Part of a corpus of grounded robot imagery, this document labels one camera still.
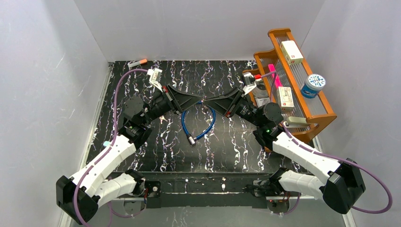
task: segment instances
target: blue tube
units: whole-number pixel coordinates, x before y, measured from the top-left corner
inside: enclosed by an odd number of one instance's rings
[[[202,132],[199,136],[196,137],[196,140],[199,140],[200,138],[204,137],[206,135],[206,133],[208,133],[213,128],[214,123],[216,122],[216,112],[209,106],[208,106],[208,108],[212,111],[212,114],[213,114],[212,123],[209,125],[209,127],[204,132]],[[187,127],[185,126],[185,114],[186,114],[186,111],[184,111],[181,114],[181,125],[183,126],[183,130],[184,130],[185,134],[188,135],[189,132],[187,130]]]

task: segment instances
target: marble pattern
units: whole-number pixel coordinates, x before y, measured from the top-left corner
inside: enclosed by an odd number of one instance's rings
[[[114,90],[118,80],[129,70],[128,63],[118,61],[113,65],[87,162],[99,154],[105,140],[111,140]],[[153,61],[139,67],[163,70],[162,85],[170,83],[181,91],[210,97],[226,93],[234,86],[240,87],[241,72],[257,66],[255,61]],[[150,102],[154,92],[145,73],[129,75],[118,94],[118,116],[129,97],[139,96]],[[208,108],[195,105],[188,110],[185,123],[188,131],[196,136],[211,120]],[[289,158],[266,153],[252,134],[255,127],[238,116],[228,119],[217,115],[214,128],[193,148],[181,128],[180,115],[169,112],[153,121],[151,128],[153,132],[148,142],[125,159],[117,171],[132,168],[139,171],[273,173],[279,167],[287,167],[306,172]]]

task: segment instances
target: gray floor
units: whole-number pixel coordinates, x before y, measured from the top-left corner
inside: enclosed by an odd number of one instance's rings
[[[113,208],[123,214],[122,201]],[[109,209],[102,206],[89,222],[94,227],[107,226]],[[147,209],[135,218],[113,217],[113,227],[344,227],[342,215],[322,201],[301,200],[296,210],[282,218],[250,207],[177,207]],[[75,222],[70,227],[79,227]]]

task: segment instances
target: pink object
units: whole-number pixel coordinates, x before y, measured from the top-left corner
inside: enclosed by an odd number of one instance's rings
[[[273,71],[276,70],[276,69],[274,68],[274,65],[273,65],[273,64],[269,64],[268,67],[269,67],[270,72],[273,72]],[[280,78],[279,78],[279,77],[276,77],[276,81],[274,82],[274,84],[276,85],[276,88],[283,87],[283,85],[281,84],[281,81],[280,81]]]

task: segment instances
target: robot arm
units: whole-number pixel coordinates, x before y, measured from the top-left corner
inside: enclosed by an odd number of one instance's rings
[[[204,104],[227,118],[237,114],[249,121],[257,127],[253,134],[260,145],[290,158],[314,175],[280,168],[268,181],[262,182],[259,188],[265,187],[266,191],[276,194],[301,192],[322,199],[333,210],[346,214],[366,189],[360,170],[346,163],[316,155],[314,153],[319,151],[289,137],[279,125],[284,118],[277,103],[256,107],[246,96],[256,87],[255,79],[252,78],[252,74],[244,74],[243,90],[234,88],[222,96],[205,99]]]
[[[158,88],[150,104],[136,96],[125,103],[122,126],[118,129],[115,143],[107,145],[99,155],[70,178],[62,176],[57,181],[57,205],[76,222],[80,223],[72,202],[73,194],[78,182],[89,168],[90,172],[78,190],[78,208],[86,222],[95,215],[100,206],[123,194],[137,196],[143,194],[145,178],[137,171],[128,170],[119,177],[105,180],[124,159],[145,143],[152,132],[148,125],[153,120],[170,110],[177,114],[182,113],[202,99],[201,96],[178,91],[170,85],[162,87],[158,82],[160,73],[161,71],[157,69],[148,71],[149,81]],[[108,152],[106,158],[100,159],[106,152]]]

